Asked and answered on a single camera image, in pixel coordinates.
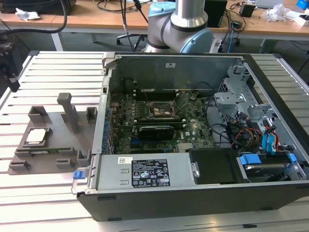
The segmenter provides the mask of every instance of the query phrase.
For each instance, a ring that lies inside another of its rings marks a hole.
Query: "computer case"
[[[76,4],[76,0],[63,0],[69,15]],[[63,15],[60,0],[0,0],[2,13],[14,13],[16,8],[23,11],[36,11],[42,14]]]
[[[204,10],[208,15],[207,27],[220,27],[226,4],[227,0],[205,0]]]

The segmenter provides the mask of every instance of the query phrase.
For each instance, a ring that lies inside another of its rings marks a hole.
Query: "blue tab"
[[[289,157],[289,159],[290,159],[290,161],[291,161],[292,163],[294,163],[294,162],[297,161],[297,158],[296,158],[296,156],[294,155],[294,153],[290,153],[290,154],[288,155],[288,157]]]
[[[81,180],[85,179],[85,171],[74,171],[73,172],[73,180]]]
[[[263,139],[262,139],[262,148],[263,150],[266,149],[266,145],[267,145],[267,134],[263,135]]]
[[[275,154],[275,152],[272,150],[272,143],[274,142],[275,136],[273,134],[269,135],[269,140],[267,144],[267,151],[270,152],[272,155]]]
[[[242,165],[262,163],[258,154],[244,154],[240,157]]]

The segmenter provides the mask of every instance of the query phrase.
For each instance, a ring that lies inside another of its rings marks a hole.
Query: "motherboard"
[[[168,95],[111,92],[114,154],[185,152],[213,147],[205,98],[194,91]]]

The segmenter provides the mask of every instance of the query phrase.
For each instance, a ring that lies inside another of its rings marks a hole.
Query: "aluminum extrusion table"
[[[98,105],[102,55],[103,52],[40,52],[27,58],[19,79],[20,89],[16,93],[7,90],[0,100],[0,171],[8,169],[29,122],[27,113],[32,105],[44,105],[48,112],[62,111],[56,102],[60,92],[72,94],[71,102],[77,111]],[[307,85],[283,59],[273,55],[253,57],[309,132]],[[96,222],[71,194],[71,183],[72,173],[0,174],[0,231],[295,232],[309,228],[309,198],[274,211]],[[243,229],[243,224],[257,228]]]

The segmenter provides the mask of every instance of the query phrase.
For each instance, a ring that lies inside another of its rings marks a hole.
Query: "black cover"
[[[76,4],[76,0],[63,0],[66,12],[69,15]],[[14,13],[15,8],[23,11],[36,11],[44,14],[63,15],[60,0],[0,0],[4,10],[2,13]]]

